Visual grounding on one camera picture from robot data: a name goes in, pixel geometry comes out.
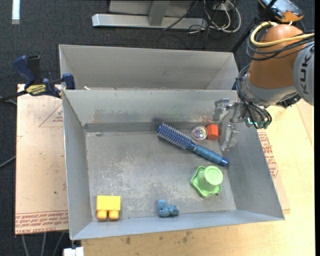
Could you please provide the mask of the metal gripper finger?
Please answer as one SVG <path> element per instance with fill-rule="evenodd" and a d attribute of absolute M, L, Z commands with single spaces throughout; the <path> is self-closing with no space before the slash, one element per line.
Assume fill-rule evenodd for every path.
<path fill-rule="evenodd" d="M 220 149 L 229 151 L 237 144 L 240 131 L 235 124 L 223 124 L 220 128 L 221 134 L 219 137 Z"/>
<path fill-rule="evenodd" d="M 212 114 L 212 119 L 215 122 L 222 121 L 230 111 L 230 99 L 222 98 L 215 101 L 215 109 Z"/>

